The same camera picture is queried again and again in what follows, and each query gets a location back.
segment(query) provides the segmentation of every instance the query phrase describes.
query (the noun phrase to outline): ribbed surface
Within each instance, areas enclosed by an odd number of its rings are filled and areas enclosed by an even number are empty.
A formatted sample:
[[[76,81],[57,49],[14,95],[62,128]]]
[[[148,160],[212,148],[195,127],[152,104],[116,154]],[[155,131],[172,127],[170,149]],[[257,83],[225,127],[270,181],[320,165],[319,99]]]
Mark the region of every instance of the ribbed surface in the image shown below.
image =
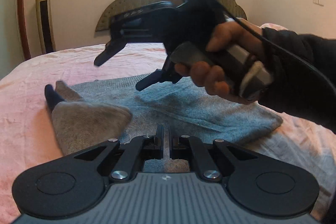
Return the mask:
[[[116,184],[98,206],[64,220],[42,220],[27,215],[15,224],[313,224],[309,215],[294,219],[265,219],[233,203],[216,183],[194,173],[140,173],[130,183]]]

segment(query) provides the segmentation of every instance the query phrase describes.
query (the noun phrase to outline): bed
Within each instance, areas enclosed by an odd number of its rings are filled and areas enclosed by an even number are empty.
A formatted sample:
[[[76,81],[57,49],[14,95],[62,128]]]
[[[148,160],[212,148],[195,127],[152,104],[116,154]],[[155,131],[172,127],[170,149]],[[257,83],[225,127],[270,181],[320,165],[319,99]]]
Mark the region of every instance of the bed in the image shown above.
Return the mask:
[[[112,14],[159,0],[116,0],[103,12],[96,31],[108,28]],[[178,5],[180,0],[171,0]],[[235,0],[220,0],[234,15],[246,18]],[[282,29],[274,24],[262,27]],[[150,73],[166,58],[160,43],[131,43],[100,68],[94,58],[104,45],[69,49],[30,59],[0,81],[0,223],[13,221],[19,211],[11,195],[15,177],[35,165],[62,156],[54,137],[44,87],[64,80],[68,85]],[[321,219],[335,192],[336,136],[322,126],[279,113],[283,124],[247,148],[300,166],[317,178],[320,195],[312,215]]]

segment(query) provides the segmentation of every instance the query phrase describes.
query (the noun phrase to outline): metal screw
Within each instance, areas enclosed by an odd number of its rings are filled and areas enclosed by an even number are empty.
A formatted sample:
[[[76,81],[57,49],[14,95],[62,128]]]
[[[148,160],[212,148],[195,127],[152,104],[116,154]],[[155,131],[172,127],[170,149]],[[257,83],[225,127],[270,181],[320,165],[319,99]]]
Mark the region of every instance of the metal screw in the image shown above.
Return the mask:
[[[216,179],[220,176],[220,173],[216,170],[206,170],[203,175],[208,179]]]
[[[127,176],[127,172],[121,170],[117,170],[111,173],[111,177],[114,179],[125,179]]]

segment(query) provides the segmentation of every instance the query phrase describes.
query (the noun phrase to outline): person's arm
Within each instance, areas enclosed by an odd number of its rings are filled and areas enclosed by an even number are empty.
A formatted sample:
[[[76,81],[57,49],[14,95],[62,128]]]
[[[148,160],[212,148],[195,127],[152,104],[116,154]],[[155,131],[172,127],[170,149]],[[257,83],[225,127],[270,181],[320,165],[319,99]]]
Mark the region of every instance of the person's arm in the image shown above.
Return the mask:
[[[259,103],[336,133],[336,41],[268,28],[262,34],[305,62],[264,43],[266,64],[274,72],[275,82]]]

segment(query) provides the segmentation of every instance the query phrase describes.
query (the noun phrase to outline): black jacket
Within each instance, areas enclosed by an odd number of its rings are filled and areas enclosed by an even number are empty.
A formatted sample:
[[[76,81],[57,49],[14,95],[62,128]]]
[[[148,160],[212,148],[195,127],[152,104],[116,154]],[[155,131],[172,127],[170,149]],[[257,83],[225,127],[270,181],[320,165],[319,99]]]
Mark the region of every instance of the black jacket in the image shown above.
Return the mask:
[[[269,28],[263,37],[275,81],[259,104],[336,133],[336,40]]]

